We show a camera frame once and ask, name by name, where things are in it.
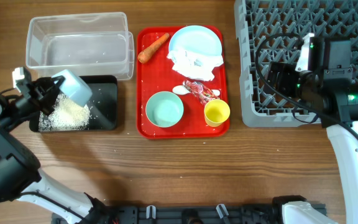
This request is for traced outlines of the yellow plastic cup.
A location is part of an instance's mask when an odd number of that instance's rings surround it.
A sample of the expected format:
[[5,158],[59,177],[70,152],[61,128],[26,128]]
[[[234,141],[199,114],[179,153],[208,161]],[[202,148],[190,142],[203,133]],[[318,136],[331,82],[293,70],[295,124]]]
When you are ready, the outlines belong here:
[[231,114],[229,105],[219,99],[211,100],[204,106],[204,118],[206,124],[211,127],[218,127],[228,120]]

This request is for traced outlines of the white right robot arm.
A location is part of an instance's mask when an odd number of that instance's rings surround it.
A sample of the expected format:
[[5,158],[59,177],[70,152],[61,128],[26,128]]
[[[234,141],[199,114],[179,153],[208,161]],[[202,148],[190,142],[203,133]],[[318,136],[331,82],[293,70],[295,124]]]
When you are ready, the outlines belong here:
[[336,156],[346,221],[358,223],[358,83],[352,79],[351,41],[312,33],[288,37],[301,52],[297,63],[270,62],[262,73],[256,50],[255,70],[267,93],[321,121]]

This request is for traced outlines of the white plastic spoon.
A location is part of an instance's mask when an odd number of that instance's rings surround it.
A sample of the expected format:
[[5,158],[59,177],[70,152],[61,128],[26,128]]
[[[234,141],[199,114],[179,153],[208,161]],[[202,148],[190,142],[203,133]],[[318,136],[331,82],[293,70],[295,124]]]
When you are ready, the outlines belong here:
[[[177,95],[186,95],[186,94],[189,94],[190,91],[186,89],[185,86],[183,85],[178,85],[178,86],[175,86],[173,89],[172,89],[172,92],[177,94]],[[212,90],[212,92],[216,95],[216,96],[219,96],[221,94],[221,92],[219,90]]]

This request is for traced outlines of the light blue plate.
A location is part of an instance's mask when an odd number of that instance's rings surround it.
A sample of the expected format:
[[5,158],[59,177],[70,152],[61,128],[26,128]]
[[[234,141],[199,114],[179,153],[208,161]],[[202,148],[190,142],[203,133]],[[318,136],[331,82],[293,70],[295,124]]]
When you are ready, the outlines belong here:
[[205,26],[186,26],[176,31],[170,38],[167,57],[171,59],[171,52],[179,50],[216,58],[223,53],[220,38]]

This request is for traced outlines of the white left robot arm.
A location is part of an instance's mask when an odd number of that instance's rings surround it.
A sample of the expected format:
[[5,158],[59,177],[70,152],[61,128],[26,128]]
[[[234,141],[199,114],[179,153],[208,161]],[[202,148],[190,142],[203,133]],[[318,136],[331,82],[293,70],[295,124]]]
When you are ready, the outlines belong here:
[[74,93],[87,102],[91,95],[87,84],[78,77],[58,75],[36,81],[24,77],[16,87],[19,96],[0,94],[0,203],[33,203],[67,223],[111,223],[114,215],[107,206],[47,175],[32,151],[10,134],[38,112],[50,114],[60,93]]

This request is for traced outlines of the red candy wrapper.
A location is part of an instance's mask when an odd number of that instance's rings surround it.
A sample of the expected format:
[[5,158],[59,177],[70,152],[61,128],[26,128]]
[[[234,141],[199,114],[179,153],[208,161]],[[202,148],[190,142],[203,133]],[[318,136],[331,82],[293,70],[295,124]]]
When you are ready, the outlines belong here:
[[219,97],[211,89],[200,82],[183,81],[183,86],[197,99],[202,105],[206,105],[211,100],[218,100]]

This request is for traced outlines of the white napkin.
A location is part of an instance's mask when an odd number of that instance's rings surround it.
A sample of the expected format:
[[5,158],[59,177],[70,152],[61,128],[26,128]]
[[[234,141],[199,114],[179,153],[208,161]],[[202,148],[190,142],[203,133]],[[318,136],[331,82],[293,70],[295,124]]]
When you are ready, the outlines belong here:
[[171,50],[167,58],[173,62],[173,71],[186,78],[205,82],[213,81],[214,68],[224,63],[221,55],[207,56],[185,49]]

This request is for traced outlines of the pale green bowl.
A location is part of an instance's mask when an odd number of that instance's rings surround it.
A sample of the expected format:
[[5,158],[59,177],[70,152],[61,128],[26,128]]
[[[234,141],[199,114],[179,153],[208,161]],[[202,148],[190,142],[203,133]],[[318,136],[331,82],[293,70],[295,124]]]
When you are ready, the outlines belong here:
[[184,105],[176,94],[160,91],[148,99],[145,113],[154,126],[169,128],[181,120],[184,114]]

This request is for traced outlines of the light blue bowl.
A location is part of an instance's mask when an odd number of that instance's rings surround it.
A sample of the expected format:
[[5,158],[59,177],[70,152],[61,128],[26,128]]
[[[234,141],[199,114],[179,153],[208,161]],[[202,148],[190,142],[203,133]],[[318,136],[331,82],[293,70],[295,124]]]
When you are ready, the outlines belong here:
[[63,70],[52,76],[52,78],[59,77],[64,78],[63,83],[59,86],[60,91],[78,106],[84,107],[93,94],[91,88],[70,70]]

